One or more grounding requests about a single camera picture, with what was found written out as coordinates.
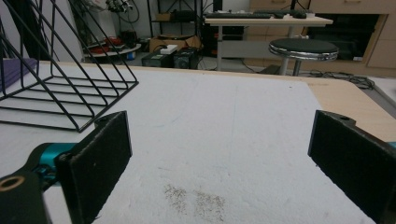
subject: white table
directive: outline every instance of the white table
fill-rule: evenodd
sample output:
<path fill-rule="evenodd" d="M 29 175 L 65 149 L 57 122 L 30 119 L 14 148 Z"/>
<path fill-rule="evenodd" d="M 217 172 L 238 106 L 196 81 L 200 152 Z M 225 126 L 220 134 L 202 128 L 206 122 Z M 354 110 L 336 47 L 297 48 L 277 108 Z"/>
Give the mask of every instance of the white table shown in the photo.
<path fill-rule="evenodd" d="M 395 119 L 352 84 L 133 70 L 140 84 L 106 113 L 128 112 L 134 155 L 95 223 L 373 223 L 307 156 L 320 108 L 395 140 Z M 92 129 L 0 124 L 0 176 L 20 168 L 37 145 L 77 142 Z M 60 188 L 45 199 L 55 224 L 70 222 Z"/>
<path fill-rule="evenodd" d="M 261 41 L 224 41 L 222 28 L 223 26 L 286 26 L 289 27 L 288 37 L 294 35 L 294 28 L 297 26 L 325 26 L 332 24 L 331 20 L 320 17 L 294 19 L 292 16 L 285 16 L 283 19 L 205 19 L 205 23 L 219 27 L 218 38 L 218 70 L 221 70 L 222 57 L 239 57 L 239 58 L 263 58 L 273 57 L 268 51 L 268 43 Z M 285 75 L 288 65 L 288 59 L 282 60 L 280 74 Z"/>

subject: cardboard box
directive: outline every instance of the cardboard box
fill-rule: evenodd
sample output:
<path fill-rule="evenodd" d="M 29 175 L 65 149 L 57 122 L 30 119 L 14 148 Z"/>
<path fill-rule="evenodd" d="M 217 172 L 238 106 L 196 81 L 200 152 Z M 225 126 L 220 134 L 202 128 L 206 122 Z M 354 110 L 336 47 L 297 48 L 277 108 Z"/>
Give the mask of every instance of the cardboard box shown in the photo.
<path fill-rule="evenodd" d="M 158 35 L 149 41 L 149 51 L 160 49 L 160 45 L 177 45 L 177 50 L 184 47 L 201 49 L 201 39 L 196 35 Z"/>
<path fill-rule="evenodd" d="M 171 21 L 172 14 L 169 12 L 159 13 L 155 16 L 155 21 Z"/>

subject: stool seat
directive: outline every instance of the stool seat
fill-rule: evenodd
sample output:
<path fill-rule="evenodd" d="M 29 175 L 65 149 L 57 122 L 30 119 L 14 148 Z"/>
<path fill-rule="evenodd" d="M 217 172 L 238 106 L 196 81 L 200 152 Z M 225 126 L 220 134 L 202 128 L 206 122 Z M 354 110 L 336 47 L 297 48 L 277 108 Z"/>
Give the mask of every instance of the stool seat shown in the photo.
<path fill-rule="evenodd" d="M 294 76 L 298 75 L 302 60 L 333 61 L 338 56 L 338 48 L 334 44 L 316 39 L 277 39 L 270 42 L 269 50 L 275 55 L 297 60 Z"/>

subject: chrome stool leg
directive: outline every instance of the chrome stool leg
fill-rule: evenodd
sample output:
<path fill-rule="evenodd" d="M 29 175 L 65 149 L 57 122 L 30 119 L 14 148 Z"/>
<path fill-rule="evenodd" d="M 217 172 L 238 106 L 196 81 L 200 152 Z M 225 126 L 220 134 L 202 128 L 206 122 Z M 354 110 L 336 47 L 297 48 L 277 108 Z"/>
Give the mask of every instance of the chrome stool leg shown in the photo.
<path fill-rule="evenodd" d="M 296 63 L 294 64 L 294 70 L 293 70 L 294 77 L 297 77 L 298 74 L 300 73 L 300 66 L 301 66 L 301 60 L 296 60 Z"/>

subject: wooden table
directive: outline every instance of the wooden table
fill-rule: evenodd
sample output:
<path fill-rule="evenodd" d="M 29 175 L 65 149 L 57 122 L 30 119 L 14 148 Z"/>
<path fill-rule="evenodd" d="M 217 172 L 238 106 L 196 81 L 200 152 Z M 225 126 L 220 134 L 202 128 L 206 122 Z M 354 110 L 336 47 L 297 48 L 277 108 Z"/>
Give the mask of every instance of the wooden table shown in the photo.
<path fill-rule="evenodd" d="M 285 16 L 283 19 L 205 19 L 205 23 L 219 27 L 218 38 L 218 70 L 221 70 L 221 58 L 263 58 L 273 57 L 268 50 L 268 43 L 261 41 L 224 41 L 223 26 L 286 26 L 289 27 L 288 37 L 294 36 L 294 28 L 297 26 L 325 26 L 332 24 L 331 20 L 313 17 L 306 19 L 294 19 L 292 16 Z M 288 59 L 283 59 L 280 74 L 285 75 Z"/>

